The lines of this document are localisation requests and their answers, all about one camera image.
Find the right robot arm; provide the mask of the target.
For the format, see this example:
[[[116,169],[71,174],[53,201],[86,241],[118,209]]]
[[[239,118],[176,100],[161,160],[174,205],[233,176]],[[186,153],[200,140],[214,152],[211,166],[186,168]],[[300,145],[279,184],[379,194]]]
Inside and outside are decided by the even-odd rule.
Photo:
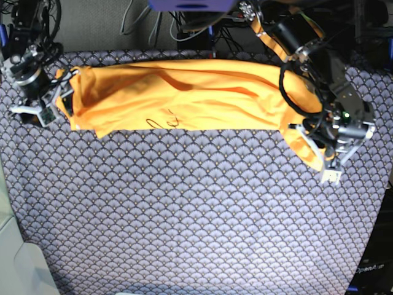
[[[51,79],[45,66],[57,60],[63,46],[55,42],[62,16],[60,1],[15,1],[9,26],[1,26],[1,74],[22,92],[9,108],[23,124],[48,127],[60,118],[57,101],[73,115],[71,79],[76,69],[65,69]]]

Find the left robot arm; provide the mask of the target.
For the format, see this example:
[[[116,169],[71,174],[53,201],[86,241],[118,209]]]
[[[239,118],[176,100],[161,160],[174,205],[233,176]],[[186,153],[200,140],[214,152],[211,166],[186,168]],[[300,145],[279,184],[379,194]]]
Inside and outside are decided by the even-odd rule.
[[[284,54],[279,90],[303,121],[290,124],[322,162],[321,182],[339,183],[344,164],[375,133],[373,106],[364,101],[346,79],[341,56],[329,47],[314,21],[290,4],[279,1],[239,1],[243,18],[255,25],[255,34],[269,48]],[[298,71],[322,105],[307,111],[284,88],[287,71]]]

